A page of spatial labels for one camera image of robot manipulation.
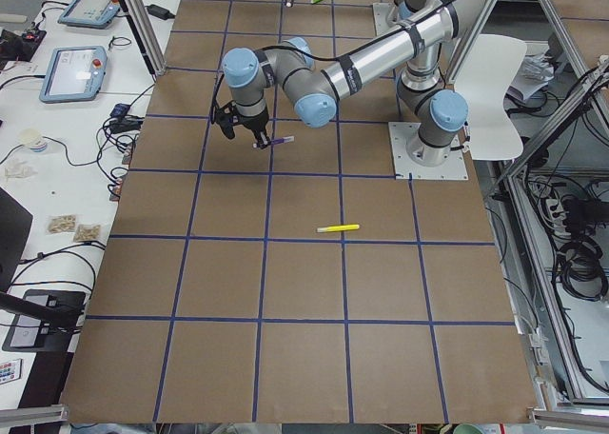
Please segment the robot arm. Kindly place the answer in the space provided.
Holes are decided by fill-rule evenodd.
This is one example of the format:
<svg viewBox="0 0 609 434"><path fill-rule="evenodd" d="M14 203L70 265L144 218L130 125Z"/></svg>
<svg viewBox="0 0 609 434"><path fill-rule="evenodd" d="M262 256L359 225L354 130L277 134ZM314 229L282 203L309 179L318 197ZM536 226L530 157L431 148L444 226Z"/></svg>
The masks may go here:
<svg viewBox="0 0 609 434"><path fill-rule="evenodd" d="M266 132L269 113L265 90L279 86L296 114L311 128L328 124L340 101L397 66L396 93L418 116L417 133L406 144L408 156L434 167L447 157L453 139L467 120L468 106L456 91L446 89L439 70L443 43L459 38L479 19L485 0L394 0L406 16L385 33L315 69L305 39L296 37L261 49L235 48L222 60L222 83L231 99L211 104L209 118L224 136L234 138L243 126L256 148L272 142Z"/></svg>

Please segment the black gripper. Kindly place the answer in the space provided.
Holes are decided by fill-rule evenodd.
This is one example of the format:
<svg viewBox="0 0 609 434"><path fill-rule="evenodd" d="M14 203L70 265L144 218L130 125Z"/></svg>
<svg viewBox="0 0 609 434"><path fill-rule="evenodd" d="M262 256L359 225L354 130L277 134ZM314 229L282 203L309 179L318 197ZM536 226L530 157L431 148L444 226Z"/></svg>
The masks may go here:
<svg viewBox="0 0 609 434"><path fill-rule="evenodd" d="M270 146L270 139L266 132L268 121L267 106L260 111L255 110L254 115L244 115L237 109L234 101L230 101L222 107L216 101L213 101L211 105L211 123L217 124L228 140L235 138L234 128L236 126L244 126L254 135L255 142L252 145L254 148L265 149Z"/></svg>

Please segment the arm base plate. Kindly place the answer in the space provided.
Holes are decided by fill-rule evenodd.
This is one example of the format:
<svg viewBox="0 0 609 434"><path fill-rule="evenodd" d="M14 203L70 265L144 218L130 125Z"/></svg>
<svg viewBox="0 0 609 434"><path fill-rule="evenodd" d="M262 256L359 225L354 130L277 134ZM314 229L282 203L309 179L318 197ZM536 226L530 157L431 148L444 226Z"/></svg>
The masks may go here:
<svg viewBox="0 0 609 434"><path fill-rule="evenodd" d="M407 17L406 11L394 3L373 3L372 12L376 36L386 33L398 21Z"/></svg>
<svg viewBox="0 0 609 434"><path fill-rule="evenodd" d="M449 146L432 148L419 134L420 123L389 122L394 175L397 180L467 181L459 136Z"/></svg>

